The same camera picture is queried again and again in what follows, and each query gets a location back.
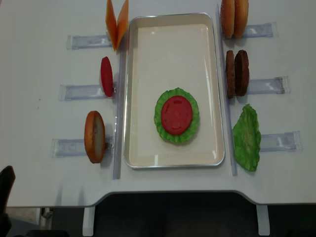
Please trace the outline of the left orange cheese slice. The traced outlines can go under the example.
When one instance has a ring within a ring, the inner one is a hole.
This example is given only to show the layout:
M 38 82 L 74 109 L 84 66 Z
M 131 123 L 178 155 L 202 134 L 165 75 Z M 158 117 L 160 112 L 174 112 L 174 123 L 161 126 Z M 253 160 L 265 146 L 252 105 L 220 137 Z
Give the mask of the left orange cheese slice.
M 111 0 L 107 0 L 107 8 L 106 8 L 106 26 L 107 31 L 110 36 L 110 40 L 113 46 L 113 50 L 117 49 L 117 22 L 114 13 L 114 8 Z

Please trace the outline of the clear long rail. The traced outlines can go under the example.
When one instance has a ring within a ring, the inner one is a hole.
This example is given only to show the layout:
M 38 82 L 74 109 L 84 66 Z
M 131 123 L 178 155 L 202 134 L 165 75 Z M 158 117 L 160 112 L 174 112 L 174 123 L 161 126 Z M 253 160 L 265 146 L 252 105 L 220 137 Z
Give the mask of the clear long rail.
M 216 10 L 216 21 L 217 21 L 217 35 L 218 35 L 218 42 L 219 42 L 219 54 L 220 54 L 220 67 L 221 67 L 221 74 L 222 74 L 222 85 L 223 85 L 223 97 L 224 97 L 224 107 L 225 107 L 225 120 L 227 126 L 227 135 L 228 135 L 228 146 L 230 151 L 230 162 L 231 162 L 231 170 L 232 176 L 237 176 L 237 164 L 234 155 L 234 140 L 233 140 L 233 133 L 232 133 L 232 126 L 231 126 L 231 119 L 230 119 L 230 109 L 229 109 L 229 99 L 227 96 L 227 78 L 225 73 L 225 56 L 224 56 L 224 48 L 223 48 L 223 34 L 222 34 L 222 27 L 221 27 L 221 20 L 220 20 L 220 6 L 217 4 Z
M 120 179 L 121 171 L 121 146 L 122 146 L 122 129 L 123 129 L 123 109 L 125 94 L 125 73 L 126 73 L 126 55 L 128 51 L 128 36 L 122 38 L 119 47 L 119 73 L 117 87 L 117 116 L 115 126 L 115 144 L 114 144 L 114 163 L 113 163 L 113 180 Z

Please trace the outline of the clear holder for tomato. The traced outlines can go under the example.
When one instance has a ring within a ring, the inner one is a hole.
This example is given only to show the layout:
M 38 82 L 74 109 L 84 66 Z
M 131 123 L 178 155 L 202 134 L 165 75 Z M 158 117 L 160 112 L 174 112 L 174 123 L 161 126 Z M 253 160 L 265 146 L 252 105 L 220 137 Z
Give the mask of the clear holder for tomato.
M 100 85 L 60 85 L 59 101 L 108 98 Z

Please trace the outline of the clear holder for sesame buns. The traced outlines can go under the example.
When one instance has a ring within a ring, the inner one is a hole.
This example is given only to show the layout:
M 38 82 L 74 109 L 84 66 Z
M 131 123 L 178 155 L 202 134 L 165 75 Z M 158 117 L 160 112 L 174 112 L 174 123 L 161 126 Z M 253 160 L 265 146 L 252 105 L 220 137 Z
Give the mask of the clear holder for sesame buns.
M 257 25 L 246 25 L 242 39 L 247 38 L 272 38 L 278 37 L 277 23 L 265 23 Z

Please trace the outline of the standing red tomato slice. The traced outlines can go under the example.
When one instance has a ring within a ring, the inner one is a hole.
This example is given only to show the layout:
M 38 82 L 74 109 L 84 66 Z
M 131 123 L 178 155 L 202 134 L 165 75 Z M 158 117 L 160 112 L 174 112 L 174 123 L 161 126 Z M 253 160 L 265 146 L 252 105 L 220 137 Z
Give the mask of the standing red tomato slice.
M 101 62 L 101 83 L 104 90 L 104 93 L 107 97 L 112 97 L 113 95 L 113 73 L 112 66 L 108 57 L 104 57 Z

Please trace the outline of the standing bun slice left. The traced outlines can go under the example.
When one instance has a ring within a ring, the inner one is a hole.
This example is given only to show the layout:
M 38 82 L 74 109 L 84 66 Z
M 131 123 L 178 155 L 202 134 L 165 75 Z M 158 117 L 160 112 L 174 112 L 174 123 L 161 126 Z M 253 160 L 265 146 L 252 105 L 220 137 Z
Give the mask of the standing bun slice left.
M 103 119 L 98 111 L 88 113 L 84 127 L 84 146 L 92 163 L 100 163 L 103 159 L 106 139 Z

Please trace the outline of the green lettuce leaf on tray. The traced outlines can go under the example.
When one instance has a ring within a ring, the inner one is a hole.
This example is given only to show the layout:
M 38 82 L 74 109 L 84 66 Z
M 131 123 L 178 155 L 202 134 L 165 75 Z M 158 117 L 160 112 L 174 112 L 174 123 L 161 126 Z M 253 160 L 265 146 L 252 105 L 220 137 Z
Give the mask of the green lettuce leaf on tray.
M 171 97 L 173 96 L 183 96 L 185 97 L 191 104 L 192 109 L 193 109 L 193 119 L 192 122 L 190 124 L 190 126 L 187 128 L 186 131 L 184 131 L 182 134 L 180 135 L 172 135 L 170 133 L 168 133 L 163 127 L 162 127 L 162 123 L 161 123 L 161 110 L 162 107 L 164 105 L 164 103 Z M 176 89 L 172 89 L 172 90 L 167 90 L 165 91 L 157 100 L 156 106 L 155 106 L 155 114 L 154 114 L 154 123 L 156 125 L 157 131 L 159 136 L 161 137 L 161 139 L 170 142 L 170 143 L 174 143 L 174 144 L 184 144 L 187 143 L 188 141 L 190 141 L 193 136 L 195 135 L 195 133 L 198 130 L 198 126 L 199 126 L 199 108 L 198 108 L 198 104 L 196 102 L 196 100 L 194 99 L 194 97 L 184 91 L 181 88 L 176 88 Z

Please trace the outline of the clear holder for cheese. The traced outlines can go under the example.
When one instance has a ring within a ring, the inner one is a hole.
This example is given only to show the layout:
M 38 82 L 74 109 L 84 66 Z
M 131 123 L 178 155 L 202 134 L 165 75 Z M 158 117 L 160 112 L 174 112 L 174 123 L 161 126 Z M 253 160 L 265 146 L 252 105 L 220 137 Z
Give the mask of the clear holder for cheese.
M 68 50 L 112 47 L 106 35 L 97 36 L 68 36 L 66 48 Z

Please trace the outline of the white rectangular tray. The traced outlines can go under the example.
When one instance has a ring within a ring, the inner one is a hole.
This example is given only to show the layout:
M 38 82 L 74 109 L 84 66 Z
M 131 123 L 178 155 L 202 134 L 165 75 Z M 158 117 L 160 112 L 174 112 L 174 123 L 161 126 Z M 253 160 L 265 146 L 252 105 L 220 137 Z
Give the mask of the white rectangular tray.
M 161 95 L 193 97 L 197 130 L 185 143 L 161 138 Z M 217 166 L 225 157 L 212 18 L 206 13 L 137 17 L 129 25 L 122 155 L 134 169 Z

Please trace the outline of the right orange cheese slice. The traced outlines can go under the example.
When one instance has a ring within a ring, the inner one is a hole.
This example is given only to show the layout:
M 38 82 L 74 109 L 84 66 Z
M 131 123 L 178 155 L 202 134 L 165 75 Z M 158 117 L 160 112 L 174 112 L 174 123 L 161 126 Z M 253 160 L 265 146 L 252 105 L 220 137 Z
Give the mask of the right orange cheese slice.
M 129 0 L 125 0 L 118 16 L 116 50 L 118 49 L 119 44 L 128 28 L 128 3 Z

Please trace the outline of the clear holder for bun slice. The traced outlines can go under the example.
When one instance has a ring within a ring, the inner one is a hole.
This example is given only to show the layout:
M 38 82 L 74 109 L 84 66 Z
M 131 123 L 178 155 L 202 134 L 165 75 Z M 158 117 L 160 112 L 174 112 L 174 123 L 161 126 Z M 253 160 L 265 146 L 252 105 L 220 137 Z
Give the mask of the clear holder for bun slice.
M 52 139 L 52 158 L 86 157 L 83 139 Z

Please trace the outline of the standing green lettuce leaf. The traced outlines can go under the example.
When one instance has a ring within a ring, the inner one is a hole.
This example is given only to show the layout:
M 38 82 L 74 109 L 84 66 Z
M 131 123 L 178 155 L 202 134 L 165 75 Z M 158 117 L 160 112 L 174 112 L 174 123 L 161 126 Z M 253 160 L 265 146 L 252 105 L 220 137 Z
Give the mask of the standing green lettuce leaf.
M 257 113 L 250 104 L 242 108 L 233 127 L 233 138 L 235 160 L 243 169 L 255 172 L 260 160 L 261 132 Z

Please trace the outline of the sesame bun right of pair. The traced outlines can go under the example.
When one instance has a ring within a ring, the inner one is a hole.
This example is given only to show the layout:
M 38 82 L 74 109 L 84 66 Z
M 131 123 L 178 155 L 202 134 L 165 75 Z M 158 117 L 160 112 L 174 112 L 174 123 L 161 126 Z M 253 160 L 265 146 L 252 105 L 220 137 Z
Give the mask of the sesame bun right of pair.
M 240 39 L 245 31 L 249 11 L 248 0 L 235 0 L 234 37 Z

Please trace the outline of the red tomato slice on tray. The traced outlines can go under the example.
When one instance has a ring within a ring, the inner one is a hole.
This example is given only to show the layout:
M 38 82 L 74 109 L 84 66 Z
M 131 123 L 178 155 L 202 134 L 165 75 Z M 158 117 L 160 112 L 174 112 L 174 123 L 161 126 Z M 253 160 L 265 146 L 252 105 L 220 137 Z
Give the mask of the red tomato slice on tray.
M 162 127 L 172 135 L 180 135 L 190 126 L 193 109 L 183 96 L 173 96 L 163 105 L 161 110 Z

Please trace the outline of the clear holder for lettuce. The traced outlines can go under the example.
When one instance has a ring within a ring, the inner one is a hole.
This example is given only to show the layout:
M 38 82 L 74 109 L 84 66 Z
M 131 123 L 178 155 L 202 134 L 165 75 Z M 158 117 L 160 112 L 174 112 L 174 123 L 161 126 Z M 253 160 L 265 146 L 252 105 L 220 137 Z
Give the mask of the clear holder for lettuce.
M 262 134 L 260 152 L 302 151 L 303 143 L 300 131 Z

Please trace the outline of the brown meat patty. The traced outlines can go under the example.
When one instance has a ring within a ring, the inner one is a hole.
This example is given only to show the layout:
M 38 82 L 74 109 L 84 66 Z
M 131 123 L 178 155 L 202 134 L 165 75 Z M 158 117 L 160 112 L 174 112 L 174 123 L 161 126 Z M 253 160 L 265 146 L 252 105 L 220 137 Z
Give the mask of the brown meat patty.
M 249 85 L 249 61 L 247 52 L 240 50 L 235 57 L 235 93 L 244 96 Z
M 232 50 L 226 53 L 226 78 L 227 78 L 227 97 L 233 98 L 235 93 L 235 59 Z

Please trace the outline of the sesame bun left of pair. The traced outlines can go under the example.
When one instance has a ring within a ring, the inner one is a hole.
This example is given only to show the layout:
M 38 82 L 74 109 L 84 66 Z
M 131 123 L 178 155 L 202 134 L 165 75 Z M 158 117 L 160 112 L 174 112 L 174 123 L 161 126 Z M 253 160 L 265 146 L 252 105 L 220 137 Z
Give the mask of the sesame bun left of pair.
M 234 34 L 235 1 L 222 0 L 220 8 L 221 28 L 224 36 L 231 39 Z

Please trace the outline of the orange cheese slice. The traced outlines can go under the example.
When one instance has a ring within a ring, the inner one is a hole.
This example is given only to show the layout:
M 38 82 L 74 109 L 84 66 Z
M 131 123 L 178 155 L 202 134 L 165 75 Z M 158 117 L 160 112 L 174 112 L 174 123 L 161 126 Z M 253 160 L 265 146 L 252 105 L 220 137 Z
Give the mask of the orange cheese slice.
M 128 28 L 128 3 L 129 0 L 125 0 L 118 16 L 116 50 L 118 49 L 119 44 Z
M 113 50 L 117 49 L 117 22 L 114 13 L 114 8 L 111 0 L 107 0 L 107 8 L 106 8 L 106 26 L 107 31 L 110 36 L 110 40 L 113 46 Z

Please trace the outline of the clear left long rail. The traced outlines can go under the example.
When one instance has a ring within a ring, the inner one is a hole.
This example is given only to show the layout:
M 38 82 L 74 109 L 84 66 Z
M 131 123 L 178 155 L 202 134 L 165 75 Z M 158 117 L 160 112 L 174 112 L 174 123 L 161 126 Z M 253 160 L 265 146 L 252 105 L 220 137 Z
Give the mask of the clear left long rail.
M 117 116 L 115 126 L 115 144 L 114 144 L 114 163 L 113 163 L 113 180 L 120 179 L 121 171 L 121 146 L 122 146 L 122 129 L 123 129 L 123 109 L 125 94 L 125 73 L 126 73 L 126 55 L 128 51 L 128 36 L 122 38 L 119 47 L 119 73 L 117 87 Z

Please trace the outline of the sesame bun of pair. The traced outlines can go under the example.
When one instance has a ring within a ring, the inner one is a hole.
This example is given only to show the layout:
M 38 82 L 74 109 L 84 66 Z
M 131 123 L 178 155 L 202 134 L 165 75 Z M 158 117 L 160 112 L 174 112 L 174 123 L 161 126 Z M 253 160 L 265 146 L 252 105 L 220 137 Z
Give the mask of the sesame bun of pair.
M 224 36 L 231 39 L 234 34 L 235 1 L 222 0 L 220 8 L 221 28 Z
M 249 11 L 248 0 L 235 0 L 234 37 L 240 39 L 245 31 Z

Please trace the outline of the clear holder for patties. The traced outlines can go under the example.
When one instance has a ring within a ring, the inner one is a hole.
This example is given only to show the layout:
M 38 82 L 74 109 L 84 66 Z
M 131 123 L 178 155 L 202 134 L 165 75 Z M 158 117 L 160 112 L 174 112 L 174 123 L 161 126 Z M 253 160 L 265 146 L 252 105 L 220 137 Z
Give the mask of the clear holder for patties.
M 288 76 L 271 79 L 251 79 L 246 94 L 289 94 Z

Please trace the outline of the clear right long rail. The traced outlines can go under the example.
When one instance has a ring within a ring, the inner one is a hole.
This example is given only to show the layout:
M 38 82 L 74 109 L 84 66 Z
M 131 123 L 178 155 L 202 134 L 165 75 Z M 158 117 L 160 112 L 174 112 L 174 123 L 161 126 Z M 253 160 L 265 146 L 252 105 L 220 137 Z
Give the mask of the clear right long rail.
M 231 126 L 231 119 L 230 119 L 230 109 L 229 109 L 229 99 L 227 96 L 227 78 L 225 73 L 225 56 L 224 56 L 224 48 L 223 48 L 223 34 L 222 34 L 222 27 L 221 27 L 221 20 L 220 20 L 220 6 L 217 4 L 216 10 L 216 21 L 217 21 L 217 35 L 218 35 L 218 42 L 219 42 L 219 54 L 220 54 L 220 67 L 221 67 L 221 74 L 222 74 L 222 85 L 223 85 L 223 97 L 224 97 L 224 107 L 225 107 L 225 120 L 227 126 L 227 135 L 228 135 L 228 146 L 230 151 L 230 162 L 231 162 L 231 170 L 232 176 L 237 176 L 237 164 L 234 155 L 234 140 L 233 140 L 233 133 L 232 133 L 232 126 Z

